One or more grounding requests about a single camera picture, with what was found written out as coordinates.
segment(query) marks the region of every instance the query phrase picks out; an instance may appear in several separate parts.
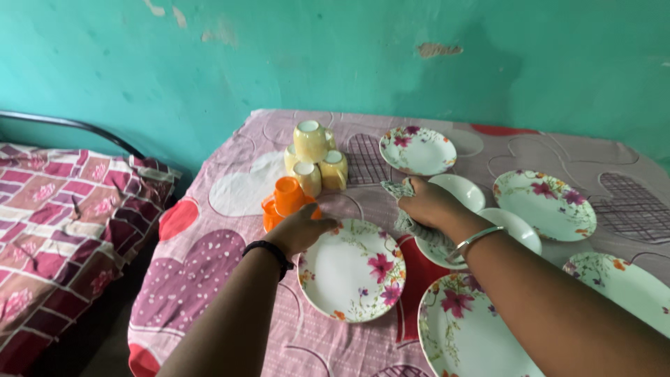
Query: white bowl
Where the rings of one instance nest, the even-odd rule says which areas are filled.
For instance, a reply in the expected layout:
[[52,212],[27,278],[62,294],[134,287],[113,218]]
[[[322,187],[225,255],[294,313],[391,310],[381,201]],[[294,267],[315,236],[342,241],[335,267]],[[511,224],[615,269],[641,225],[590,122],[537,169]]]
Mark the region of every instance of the white bowl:
[[429,179],[428,182],[449,191],[472,212],[477,213],[486,206],[486,199],[481,188],[467,178],[454,174],[440,174]]
[[535,230],[523,221],[519,216],[499,208],[487,208],[479,211],[477,215],[489,220],[497,226],[507,229],[509,235],[514,237],[522,245],[532,250],[537,255],[542,254],[542,243]]

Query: forearm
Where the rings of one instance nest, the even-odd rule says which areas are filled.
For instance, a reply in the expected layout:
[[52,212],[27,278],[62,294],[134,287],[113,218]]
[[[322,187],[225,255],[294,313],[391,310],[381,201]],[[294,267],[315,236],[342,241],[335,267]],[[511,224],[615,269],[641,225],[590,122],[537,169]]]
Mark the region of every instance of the forearm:
[[275,256],[251,250],[158,376],[260,376],[278,281]]
[[[444,214],[457,244],[492,226],[469,212]],[[512,237],[496,232],[464,257],[496,310],[548,376],[666,375],[670,340],[562,272]]]

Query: black wristband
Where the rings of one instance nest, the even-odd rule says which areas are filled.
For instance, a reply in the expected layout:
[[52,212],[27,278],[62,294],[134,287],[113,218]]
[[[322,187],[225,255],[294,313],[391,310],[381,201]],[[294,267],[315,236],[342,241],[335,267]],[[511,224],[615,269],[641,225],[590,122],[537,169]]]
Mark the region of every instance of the black wristband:
[[271,252],[275,258],[277,258],[277,261],[281,265],[281,271],[279,273],[279,281],[281,282],[281,279],[286,276],[286,271],[288,270],[293,270],[293,267],[295,267],[295,264],[289,262],[286,259],[286,256],[284,253],[274,244],[269,243],[268,241],[254,241],[247,245],[247,248],[245,248],[245,252],[242,253],[242,257],[244,258],[245,255],[250,250],[253,250],[255,248],[263,248],[266,249],[267,251]]

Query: peeling paint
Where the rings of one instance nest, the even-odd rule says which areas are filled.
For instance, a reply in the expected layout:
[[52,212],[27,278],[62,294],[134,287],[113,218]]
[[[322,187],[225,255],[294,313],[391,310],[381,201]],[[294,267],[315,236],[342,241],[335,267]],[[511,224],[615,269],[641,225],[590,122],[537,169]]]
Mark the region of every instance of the peeling paint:
[[417,50],[419,50],[419,55],[424,59],[437,55],[455,55],[463,52],[463,49],[459,46],[444,46],[441,43],[422,43],[420,46],[417,46]]
[[237,48],[237,36],[232,25],[226,22],[223,18],[218,20],[218,28],[215,31],[205,30],[200,36],[200,41],[207,42],[210,40],[220,40],[223,44]]
[[187,26],[186,17],[184,17],[182,11],[180,11],[177,7],[172,5],[172,13],[174,14],[174,17],[177,19],[177,25],[179,25],[180,28],[185,29]]
[[165,8],[151,4],[151,0],[143,0],[143,1],[144,4],[146,4],[147,7],[151,10],[154,16],[163,17],[165,15]]

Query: hand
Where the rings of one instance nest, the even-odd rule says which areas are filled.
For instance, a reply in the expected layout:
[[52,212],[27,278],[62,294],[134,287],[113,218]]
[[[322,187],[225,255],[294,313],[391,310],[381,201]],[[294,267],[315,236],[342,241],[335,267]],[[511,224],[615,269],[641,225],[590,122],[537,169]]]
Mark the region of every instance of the hand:
[[423,179],[412,176],[410,183],[414,188],[414,197],[402,197],[398,206],[414,220],[427,227],[440,228],[453,214],[468,209],[444,188]]
[[312,220],[312,213],[317,206],[316,203],[302,206],[298,212],[286,217],[265,235],[263,241],[277,246],[289,261],[294,255],[307,250],[319,236],[335,229],[339,224],[335,219]]

